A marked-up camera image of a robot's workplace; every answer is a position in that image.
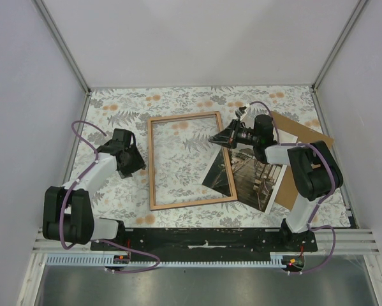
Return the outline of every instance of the brown cardboard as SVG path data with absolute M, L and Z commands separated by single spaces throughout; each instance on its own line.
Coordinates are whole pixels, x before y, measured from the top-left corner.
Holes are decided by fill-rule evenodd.
M 325 136 L 307 126 L 303 126 L 279 113 L 272 112 L 274 121 L 278 129 L 295 135 L 298 137 L 299 142 L 316 142 L 317 140 L 323 140 L 328 148 L 331 148 L 334 139 Z M 287 167 L 286 173 L 281 181 L 281 185 L 277 195 L 275 196 L 275 202 L 286 207 L 287 209 L 292 209 L 294 206 L 295 199 L 297 197 L 298 191 L 295 187 L 293 173 L 291 168 Z

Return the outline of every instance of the floral pattern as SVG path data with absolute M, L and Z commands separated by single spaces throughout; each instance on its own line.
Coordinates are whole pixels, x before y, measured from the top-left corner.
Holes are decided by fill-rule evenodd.
M 223 126 L 226 126 L 234 118 L 238 107 L 256 100 L 265 102 L 270 109 L 301 124 L 321 131 L 308 87 L 217 86 L 96 90 L 92 94 L 86 120 L 106 131 L 107 137 L 103 137 L 90 126 L 84 126 L 82 134 L 98 147 L 110 139 L 114 128 L 128 129 L 136 135 L 138 149 L 148 163 L 147 119 L 149 117 L 219 111 Z M 254 117 L 258 113 L 265 113 L 265 110 L 258 106 L 252 107 L 249 116 Z M 190 141 L 187 142 L 187 137 L 179 134 L 173 135 L 178 136 L 178 143 L 175 146 L 182 144 L 188 154 L 189 151 L 196 151 L 196 149 L 200 151 L 200 154 L 209 154 L 209 150 L 198 147 Z M 170 156 L 178 154 L 177 156 L 180 157 L 178 149 L 172 149 L 170 154 Z M 81 143 L 73 165 L 72 178 L 77 177 L 92 159 L 91 149 Z M 187 168 L 185 163 L 176 164 L 176 167 Z M 189 185 L 195 180 L 198 175 L 192 171 L 189 169 L 187 173 L 185 170 L 184 172 L 189 175 L 175 178 L 177 189 L 180 189 L 181 184 Z M 286 208 L 274 203 L 271 212 L 264 214 L 237 201 L 151 212 L 147 170 L 140 170 L 134 173 L 132 178 L 124 180 L 114 173 L 94 194 L 92 205 L 96 217 L 123 220 L 127 227 L 271 227 L 279 226 L 289 212 Z M 323 224 L 350 226 L 339 191 L 321 206 L 314 218 L 313 225 Z
M 217 132 L 215 117 L 153 124 L 157 205 L 224 197 L 199 183 L 217 152 L 208 142 Z

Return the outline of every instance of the table surface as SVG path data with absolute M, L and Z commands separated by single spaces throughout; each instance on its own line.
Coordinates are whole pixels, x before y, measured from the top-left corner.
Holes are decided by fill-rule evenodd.
M 82 135 L 98 147 L 112 136 L 114 128 L 129 129 L 136 135 L 138 149 L 148 163 L 149 117 L 219 111 L 223 126 L 227 126 L 235 117 L 237 107 L 256 100 L 321 132 L 311 92 L 306 86 L 222 86 L 98 89 L 92 94 L 86 120 L 106 131 L 107 138 L 87 125 Z M 253 106 L 249 115 L 258 113 L 264 110 Z M 80 143 L 71 177 L 77 177 L 92 159 L 92 150 Z M 276 203 L 271 212 L 265 214 L 237 201 L 151 212 L 147 170 L 140 170 L 124 180 L 114 173 L 94 194 L 92 204 L 96 217 L 122 220 L 127 227 L 148 228 L 277 227 L 289 213 Z M 350 226 L 340 191 L 321 206 L 314 218 L 314 226 L 323 224 Z
M 309 266 L 323 260 L 305 258 Z M 37 296 L 35 306 L 378 306 L 363 256 L 334 256 L 326 268 L 301 277 L 268 268 L 112 275 L 96 266 L 46 266 Z

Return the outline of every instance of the aluminum frame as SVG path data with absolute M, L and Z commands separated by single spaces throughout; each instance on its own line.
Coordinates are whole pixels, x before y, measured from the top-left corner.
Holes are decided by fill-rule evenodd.
M 323 67 L 321 68 L 318 76 L 316 77 L 314 84 L 312 85 L 313 92 L 313 100 L 318 113 L 318 117 L 320 119 L 321 127 L 323 128 L 324 133 L 329 134 L 328 132 L 328 124 L 324 118 L 322 108 L 320 102 L 317 97 L 317 89 L 322 83 L 326 73 L 328 72 L 331 64 L 333 63 L 336 55 L 342 48 L 344 42 L 346 41 L 349 33 L 352 28 L 355 26 L 356 21 L 359 16 L 367 6 L 369 0 L 359 0 L 357 5 L 355 6 L 351 16 L 349 17 L 346 25 L 344 26 L 341 34 L 339 35 L 337 41 L 335 42 L 330 54 L 328 55 Z M 87 97 L 84 104 L 84 110 L 81 115 L 81 119 L 84 119 L 87 110 L 89 107 L 90 101 L 90 92 L 91 89 L 88 86 L 87 82 L 83 74 L 81 73 L 79 67 L 76 64 L 66 42 L 62 38 L 60 31 L 58 30 L 50 12 L 48 11 L 44 0 L 33 0 L 33 3 L 36 5 L 39 13 L 41 14 L 43 20 L 48 26 L 49 31 L 55 39 L 58 47 L 61 49 L 65 60 L 68 62 L 69 66 L 73 70 L 76 78 L 81 86 L 81 88 L 86 92 Z M 80 124 L 78 127 L 78 132 L 81 133 L 83 129 L 83 124 Z M 68 161 L 68 165 L 66 167 L 64 181 L 67 181 L 70 177 L 71 171 L 73 169 L 73 163 L 76 157 L 78 147 L 78 141 L 75 141 L 71 150 L 70 158 Z M 337 156 L 335 150 L 333 149 L 334 157 L 339 161 L 339 156 Z M 342 196 L 346 203 L 351 203 L 351 193 L 347 190 L 346 187 L 342 189 Z M 337 232 L 337 248 L 334 252 L 334 255 L 342 255 L 342 254 L 363 254 L 365 262 L 367 263 L 367 269 L 371 278 L 372 286 L 374 288 L 374 292 L 378 299 L 380 305 L 382 305 L 382 258 L 379 255 L 378 247 L 376 245 L 375 239 L 373 238 L 372 231 L 369 229 L 338 229 Z M 316 239 L 319 243 L 319 251 L 310 253 L 311 254 L 326 254 L 329 252 L 330 244 L 332 242 L 332 235 L 326 231 L 318 231 L 316 233 Z M 72 250 L 65 251 L 60 242 L 53 240 L 45 240 L 43 235 L 41 234 L 41 230 L 38 233 L 36 238 L 33 251 L 31 254 L 31 259 L 29 260 L 29 265 L 27 268 L 27 272 L 24 278 L 24 282 L 22 285 L 22 289 L 20 291 L 17 305 L 34 305 L 36 300 L 36 295 L 38 293 L 38 288 L 41 282 L 41 278 L 43 276 L 43 270 L 46 265 L 47 254 L 49 252 L 62 252 L 62 253 L 77 253 L 77 254 L 98 254 L 107 252 L 93 252 L 90 251 L 89 245 L 77 245 Z M 292 255 L 296 253 L 283 253 L 283 255 Z

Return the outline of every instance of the purple cable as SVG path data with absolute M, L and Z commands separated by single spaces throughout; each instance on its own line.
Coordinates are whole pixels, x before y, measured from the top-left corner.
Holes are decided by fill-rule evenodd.
M 330 178 L 330 181 L 331 181 L 331 190 L 330 190 L 330 192 L 328 194 L 326 194 L 324 197 L 322 197 L 318 201 L 317 205 L 314 207 L 314 210 L 312 211 L 312 213 L 310 215 L 310 218 L 307 221 L 307 228 L 308 228 L 309 231 L 315 232 L 315 231 L 322 230 L 322 229 L 325 229 L 325 228 L 328 228 L 328 229 L 330 229 L 332 231 L 332 247 L 331 247 L 331 251 L 330 251 L 330 254 L 327 256 L 327 258 L 324 260 L 324 262 L 322 262 L 322 264 L 320 264 L 318 266 L 315 266 L 314 268 L 308 269 L 306 271 L 290 272 L 290 274 L 293 274 L 293 275 L 302 275 L 302 274 L 307 274 L 307 273 L 311 273 L 311 272 L 317 271 L 320 268 L 324 267 L 331 260 L 332 254 L 334 253 L 335 245 L 336 245 L 336 242 L 337 242 L 337 237 L 335 235 L 334 228 L 331 225 L 322 225 L 322 226 L 319 226 L 317 228 L 312 228 L 310 223 L 314 219 L 314 216 L 316 215 L 318 209 L 320 208 L 320 205 L 329 196 L 331 196 L 334 193 L 334 191 L 335 191 L 335 180 L 334 180 L 334 176 L 332 175 L 331 169 L 328 166 L 327 161 L 322 156 L 321 152 L 319 150 L 317 150 L 317 148 L 314 147 L 313 145 L 311 145 L 309 143 L 281 143 L 280 145 L 294 145 L 294 146 L 298 145 L 298 146 L 301 146 L 301 147 L 308 147 L 308 148 L 310 148 L 312 151 L 314 151 L 314 153 L 318 156 L 320 161 L 323 163 L 323 166 L 325 167 L 325 169 L 326 169 L 326 171 L 328 173 L 328 177 Z
M 254 102 L 250 102 L 249 104 L 250 105 L 261 104 L 261 105 L 263 105 L 267 109 L 268 115 L 273 119 L 273 125 L 274 125 L 274 129 L 275 129 L 275 134 L 277 135 L 277 143 L 280 144 L 279 130 L 278 130 L 276 124 L 275 124 L 275 120 L 273 118 L 272 111 L 270 110 L 270 108 L 264 102 L 261 102 L 261 101 L 254 101 Z
M 109 271 L 109 272 L 118 273 L 118 274 L 131 274 L 131 273 L 146 272 L 146 271 L 150 271 L 150 270 L 155 269 L 160 264 L 160 262 L 161 262 L 160 258 L 158 256 L 156 256 L 156 255 L 153 255 L 153 254 L 150 254 L 150 253 L 147 253 L 147 252 L 142 252 L 142 251 L 130 249 L 129 247 L 123 247 L 122 245 L 115 244 L 114 242 L 106 240 L 106 239 L 99 239 L 99 241 L 103 242 L 104 244 L 109 244 L 109 245 L 112 245 L 114 247 L 118 247 L 119 249 L 122 249 L 122 250 L 127 251 L 127 252 L 133 252 L 133 253 L 137 253 L 137 254 L 140 254 L 140 255 L 152 257 L 152 258 L 154 258 L 157 261 L 154 265 L 148 266 L 147 268 L 141 268 L 141 269 L 129 270 L 129 271 L 116 271 L 116 270 L 112 270 L 112 269 L 106 268 L 106 270 Z
M 96 129 L 98 129 L 104 136 L 106 136 L 107 134 L 102 130 L 100 129 L 98 126 L 95 126 L 93 123 L 90 123 L 90 122 L 87 122 L 87 121 L 84 121 L 84 120 L 76 120 L 74 121 L 72 124 L 71 124 L 71 129 L 72 131 L 74 132 L 74 134 L 76 135 L 76 137 L 83 141 L 86 145 L 88 145 L 94 152 L 94 154 L 96 155 L 94 161 L 77 177 L 77 179 L 72 183 L 72 185 L 70 186 L 70 188 L 68 189 L 68 191 L 66 192 L 66 195 L 64 196 L 64 199 L 63 199 L 63 202 L 62 202 L 62 207 L 61 207 L 61 215 L 60 215 L 60 220 L 59 220 L 59 235 L 60 235 L 60 241 L 61 241 L 61 245 L 63 247 L 63 249 L 66 249 L 66 250 L 69 250 L 71 249 L 75 244 L 71 244 L 71 245 L 66 245 L 66 242 L 64 241 L 64 231 L 63 231 L 63 223 L 64 223 L 64 211 L 66 210 L 66 204 L 68 202 L 68 198 L 70 196 L 70 193 L 71 191 L 73 190 L 74 187 L 76 187 L 76 185 L 78 184 L 78 182 L 81 181 L 81 179 L 87 174 L 87 172 L 89 172 L 91 170 L 91 168 L 94 167 L 94 165 L 97 163 L 98 159 L 99 159 L 99 153 L 97 152 L 96 148 L 91 144 L 89 143 L 86 139 L 84 139 L 82 136 L 80 136 L 76 129 L 75 129 L 75 124 L 76 123 L 83 123 L 83 124 L 88 124 Z M 149 271 L 149 270 L 152 270 L 152 269 L 155 269 L 161 262 L 160 258 L 156 255 L 153 255 L 153 254 L 150 254 L 150 253 L 146 253 L 146 252 L 142 252 L 142 251 L 137 251 L 137 250 L 134 250 L 134 249 L 130 249 L 128 247 L 123 247 L 122 245 L 119 245 L 119 244 L 116 244 L 114 242 L 111 242 L 111 241 L 108 241 L 108 240 L 105 240 L 105 239 L 101 239 L 99 240 L 100 242 L 103 242 L 105 244 L 110 244 L 114 247 L 118 247 L 122 250 L 125 250 L 125 251 L 128 251 L 128 252 L 133 252 L 133 253 L 137 253 L 137 254 L 141 254 L 141 255 L 144 255 L 144 256 L 148 256 L 148 257 L 152 257 L 152 258 L 155 258 L 157 260 L 157 263 L 153 266 L 150 266 L 150 267 L 147 267 L 147 268 L 144 268 L 144 269 L 137 269 L 137 270 L 133 270 L 133 271 L 115 271 L 116 273 L 120 273 L 120 274 L 128 274 L 128 273 L 138 273 L 138 272 L 145 272 L 145 271 Z
M 63 199 L 63 202 L 62 202 L 62 207 L 61 207 L 61 216 L 60 216 L 60 220 L 59 220 L 59 236 L 60 236 L 60 240 L 61 240 L 61 245 L 62 245 L 63 249 L 65 249 L 65 250 L 69 250 L 69 249 L 71 249 L 75 245 L 75 244 L 66 245 L 66 242 L 64 241 L 64 231 L 63 231 L 64 211 L 66 210 L 66 204 L 68 202 L 70 193 L 76 187 L 76 185 L 81 181 L 81 179 L 87 174 L 87 172 L 89 172 L 91 170 L 91 168 L 94 167 L 94 165 L 97 163 L 97 161 L 99 159 L 99 153 L 97 152 L 96 148 L 91 143 L 89 143 L 86 139 L 84 139 L 83 137 L 81 137 L 77 133 L 77 131 L 75 129 L 75 124 L 76 123 L 84 123 L 84 124 L 86 123 L 86 124 L 96 128 L 96 129 L 98 129 L 103 135 L 105 135 L 105 136 L 107 135 L 98 126 L 95 126 L 93 123 L 90 123 L 90 122 L 87 122 L 87 121 L 76 120 L 76 121 L 74 121 L 71 124 L 71 130 L 74 132 L 76 137 L 79 140 L 83 141 L 86 145 L 88 145 L 94 151 L 94 154 L 96 155 L 96 157 L 95 157 L 94 161 L 76 178 L 76 180 L 72 183 L 72 185 L 69 187 L 68 191 L 66 192 L 66 195 L 64 196 L 64 199 Z

